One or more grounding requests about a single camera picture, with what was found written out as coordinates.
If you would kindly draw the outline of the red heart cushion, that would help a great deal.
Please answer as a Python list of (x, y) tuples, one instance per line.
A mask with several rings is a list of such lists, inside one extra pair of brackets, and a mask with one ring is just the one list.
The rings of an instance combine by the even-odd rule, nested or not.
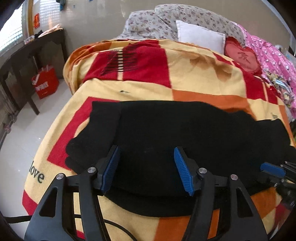
[(226, 38), (224, 53), (246, 72), (257, 76), (262, 75), (261, 65), (255, 52), (249, 47), (242, 47), (234, 37)]

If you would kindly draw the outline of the white pillow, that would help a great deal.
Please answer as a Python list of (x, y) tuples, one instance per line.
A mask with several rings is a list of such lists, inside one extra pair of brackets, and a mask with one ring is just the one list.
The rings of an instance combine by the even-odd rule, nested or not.
[(178, 41), (190, 43), (203, 48), (208, 48), (220, 54), (224, 54), (226, 35), (176, 20)]

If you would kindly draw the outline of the red shopping bag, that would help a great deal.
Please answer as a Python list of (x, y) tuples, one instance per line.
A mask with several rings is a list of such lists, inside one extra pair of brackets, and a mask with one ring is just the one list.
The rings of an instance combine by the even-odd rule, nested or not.
[(39, 99), (43, 99), (56, 92), (59, 86), (55, 69), (52, 65), (41, 68), (37, 75), (32, 77), (32, 85)]

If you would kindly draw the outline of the grey floral quilt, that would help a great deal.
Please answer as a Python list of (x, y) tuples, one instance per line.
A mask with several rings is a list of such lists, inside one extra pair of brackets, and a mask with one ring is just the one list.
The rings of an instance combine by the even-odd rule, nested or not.
[(198, 25), (234, 37), (245, 46), (243, 31), (231, 20), (207, 9), (186, 4), (160, 4), (151, 10), (132, 12), (116, 39), (178, 39), (176, 21)]

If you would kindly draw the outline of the colourful folded cloth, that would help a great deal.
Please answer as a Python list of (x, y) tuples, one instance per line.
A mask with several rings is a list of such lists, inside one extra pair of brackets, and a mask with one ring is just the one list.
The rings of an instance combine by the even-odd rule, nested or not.
[(288, 82), (276, 73), (272, 73), (267, 69), (264, 69), (264, 74), (269, 82), (276, 88), (280, 93), (280, 97), (283, 102), (290, 108), (295, 109), (295, 94)]

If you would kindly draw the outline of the red orange yellow blanket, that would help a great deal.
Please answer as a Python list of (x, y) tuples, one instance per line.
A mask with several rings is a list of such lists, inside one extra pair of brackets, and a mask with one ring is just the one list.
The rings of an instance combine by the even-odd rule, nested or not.
[(106, 41), (68, 58), (64, 79), (72, 97), (45, 135), (30, 166), (23, 206), (31, 216), (25, 240), (268, 240), (278, 221), (281, 195), (274, 178), (249, 194), (236, 174), (200, 167), (201, 189), (192, 213), (151, 217), (130, 212), (95, 192), (95, 165), (68, 168), (66, 146), (88, 125), (92, 102), (203, 102), (256, 121), (280, 119), (295, 148), (285, 105), (276, 89), (235, 61), (171, 40)]

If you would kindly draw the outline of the pink patterned quilt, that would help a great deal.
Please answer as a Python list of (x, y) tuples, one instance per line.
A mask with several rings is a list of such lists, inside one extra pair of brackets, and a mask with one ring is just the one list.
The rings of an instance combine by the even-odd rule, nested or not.
[(288, 58), (281, 53), (273, 44), (260, 37), (251, 35), (241, 25), (244, 35), (245, 46), (251, 48), (255, 54), (262, 69), (262, 77), (267, 78), (266, 71), (282, 77), (292, 88), (295, 88), (295, 66)]

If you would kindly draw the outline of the black pants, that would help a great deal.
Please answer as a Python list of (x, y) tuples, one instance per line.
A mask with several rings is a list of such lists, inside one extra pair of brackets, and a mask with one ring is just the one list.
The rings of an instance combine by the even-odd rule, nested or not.
[(263, 162), (295, 162), (295, 148), (280, 119), (254, 120), (203, 102), (92, 102), (88, 125), (66, 146), (66, 165), (82, 173), (107, 156), (120, 158), (106, 197), (144, 216), (192, 213), (173, 158), (175, 147), (212, 174), (236, 174), (249, 194), (267, 186), (258, 181)]

